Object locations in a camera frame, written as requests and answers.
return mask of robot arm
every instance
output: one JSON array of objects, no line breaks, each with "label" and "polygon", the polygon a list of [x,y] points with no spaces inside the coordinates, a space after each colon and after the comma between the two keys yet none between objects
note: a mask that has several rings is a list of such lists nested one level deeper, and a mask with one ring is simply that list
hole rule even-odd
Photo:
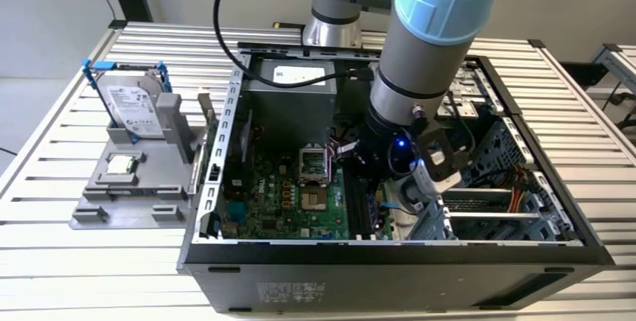
[{"label": "robot arm", "polygon": [[413,174],[420,192],[437,194],[459,182],[469,151],[449,148],[433,118],[493,0],[340,1],[392,8],[365,127],[347,149],[356,155],[351,160],[363,161],[365,179],[380,181],[387,171],[392,178]]}]

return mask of slotted aluminum surface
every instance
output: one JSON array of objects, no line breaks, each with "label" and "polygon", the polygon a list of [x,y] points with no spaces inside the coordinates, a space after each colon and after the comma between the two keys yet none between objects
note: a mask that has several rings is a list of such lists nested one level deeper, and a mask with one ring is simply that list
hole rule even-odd
[{"label": "slotted aluminum surface", "polygon": [[[224,29],[236,41],[299,43],[292,30]],[[384,34],[365,34],[380,48]],[[289,320],[489,319],[636,320],[636,168],[633,152],[589,106],[547,51],[523,40],[477,39],[471,54],[491,58],[561,177],[619,265],[519,312],[479,314],[297,314]],[[231,71],[212,29],[131,23],[109,31],[96,59],[169,66],[181,111],[203,124],[196,91],[224,98]],[[176,275],[181,229],[72,231],[67,221],[107,135],[107,114],[79,74],[1,176],[0,319],[224,319],[197,284]],[[276,315],[243,318],[279,319]]]}]

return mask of green circuit board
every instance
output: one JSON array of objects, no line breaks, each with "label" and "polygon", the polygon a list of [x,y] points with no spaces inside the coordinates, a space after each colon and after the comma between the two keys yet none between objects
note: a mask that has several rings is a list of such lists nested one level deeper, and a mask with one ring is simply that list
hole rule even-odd
[{"label": "green circuit board", "polygon": [[229,237],[240,239],[345,240],[345,192],[340,169],[325,188],[299,185],[299,161],[291,156],[256,155],[247,220]]}]

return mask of white wall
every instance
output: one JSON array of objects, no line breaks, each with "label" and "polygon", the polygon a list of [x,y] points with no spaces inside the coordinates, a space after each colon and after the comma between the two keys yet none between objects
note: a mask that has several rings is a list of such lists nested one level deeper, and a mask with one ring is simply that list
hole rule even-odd
[{"label": "white wall", "polygon": [[[159,22],[211,25],[212,0],[148,0]],[[220,21],[269,28],[273,21],[304,23],[311,0],[224,0]],[[544,40],[557,58],[588,60],[604,42],[636,44],[633,0],[497,0],[481,36]],[[385,16],[367,14],[363,28],[387,29]]]},{"label": "white wall", "polygon": [[64,79],[112,20],[104,0],[0,0],[0,17],[0,77]]}]

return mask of motherboard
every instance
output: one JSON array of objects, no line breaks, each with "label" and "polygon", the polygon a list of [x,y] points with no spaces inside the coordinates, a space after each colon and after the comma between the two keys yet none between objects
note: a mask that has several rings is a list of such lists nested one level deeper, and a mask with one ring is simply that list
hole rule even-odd
[{"label": "motherboard", "polygon": [[[304,171],[319,175],[327,166],[313,152]],[[300,183],[296,154],[256,153],[248,198],[228,201],[224,237],[241,239],[349,238],[341,169],[331,184]]]}]

